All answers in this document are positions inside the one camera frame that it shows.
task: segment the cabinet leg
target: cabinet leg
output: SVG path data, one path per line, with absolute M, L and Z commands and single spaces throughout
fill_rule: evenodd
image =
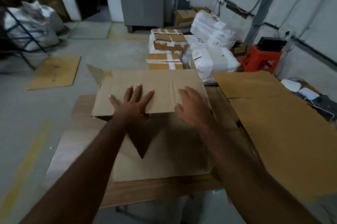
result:
M 133 33 L 133 26 L 127 26 L 128 33 Z

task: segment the person's left hand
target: person's left hand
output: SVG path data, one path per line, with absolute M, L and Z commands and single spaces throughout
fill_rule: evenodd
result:
M 150 91 L 147 95 L 141 98 L 142 85 L 138 84 L 136 89 L 133 91 L 133 87 L 130 86 L 124 95 L 124 100 L 121 105 L 118 104 L 113 95 L 109 95 L 109 99 L 115 112 L 113 115 L 113 120 L 118 120 L 121 124 L 126 125 L 127 128 L 130 126 L 138 126 L 142 124 L 149 115 L 145 114 L 146 105 L 152 99 L 154 95 L 154 90 Z

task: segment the hand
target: hand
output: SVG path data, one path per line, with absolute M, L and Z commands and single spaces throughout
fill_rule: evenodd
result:
M 133 87 L 130 86 L 124 95 L 123 104 L 119 105 L 114 96 L 110 95 L 109 99 L 113 107 L 115 108 L 113 120 L 118 120 L 126 127 L 137 126 L 142 124 L 149 115 L 145 114 L 146 105 L 152 99 L 154 90 L 150 91 L 147 95 L 141 98 L 141 84 L 138 84 L 133 91 Z
M 183 107 L 180 104 L 176 104 L 174 109 L 181 121 L 197 130 L 211 126 L 215 122 L 207 100 L 196 90 L 186 86 L 185 89 L 179 89 L 179 93 Z

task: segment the person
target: person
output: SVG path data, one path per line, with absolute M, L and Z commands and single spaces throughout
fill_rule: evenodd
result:
M 128 129 L 142 124 L 145 107 L 154 95 L 140 99 L 142 86 L 129 87 L 92 143 L 20 222 L 92 223 L 99 209 L 116 155 Z M 179 90 L 180 120 L 199 133 L 234 206 L 247 223 L 319 223 L 288 191 L 253 161 L 215 121 L 208 105 L 194 89 Z

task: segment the red plastic stool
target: red plastic stool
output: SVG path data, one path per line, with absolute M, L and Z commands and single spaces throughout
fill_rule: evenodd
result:
M 265 70 L 267 66 L 266 71 L 273 74 L 280 61 L 281 55 L 282 51 L 260 51 L 256 45 L 253 45 L 247 55 L 242 59 L 241 65 L 244 67 L 244 72 L 262 71 Z

